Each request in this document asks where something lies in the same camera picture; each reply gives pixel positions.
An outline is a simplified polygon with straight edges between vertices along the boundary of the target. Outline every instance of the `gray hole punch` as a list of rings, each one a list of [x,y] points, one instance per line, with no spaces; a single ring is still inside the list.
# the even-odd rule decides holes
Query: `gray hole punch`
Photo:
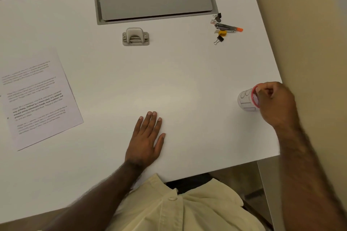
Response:
[[[150,44],[150,35],[143,32],[140,27],[129,27],[123,32],[124,46],[147,46]]]

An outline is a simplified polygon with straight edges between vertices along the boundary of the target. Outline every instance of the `shirt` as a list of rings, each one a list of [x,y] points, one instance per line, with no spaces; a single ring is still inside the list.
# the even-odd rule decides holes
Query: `shirt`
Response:
[[[177,195],[154,174],[119,205],[107,231],[265,231],[239,195],[212,179]]]

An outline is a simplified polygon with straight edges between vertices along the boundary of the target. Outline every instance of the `cup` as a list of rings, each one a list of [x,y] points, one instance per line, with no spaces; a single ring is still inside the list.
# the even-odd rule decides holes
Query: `cup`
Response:
[[[245,111],[257,111],[259,110],[258,98],[255,95],[255,88],[258,85],[255,85],[253,88],[243,91],[237,97],[237,102],[241,109]]]

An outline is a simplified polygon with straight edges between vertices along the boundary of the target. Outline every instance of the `wall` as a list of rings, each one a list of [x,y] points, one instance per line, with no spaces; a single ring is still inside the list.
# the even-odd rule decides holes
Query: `wall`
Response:
[[[347,208],[347,35],[341,0],[257,0],[282,80]]]

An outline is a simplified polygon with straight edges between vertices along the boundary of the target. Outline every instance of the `hairy forearm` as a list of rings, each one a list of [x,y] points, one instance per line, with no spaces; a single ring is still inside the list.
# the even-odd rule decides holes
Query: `hairy forearm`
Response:
[[[304,131],[298,127],[276,133],[287,231],[347,230],[343,208]]]
[[[102,231],[143,169],[125,162],[109,178],[73,203],[44,231]]]

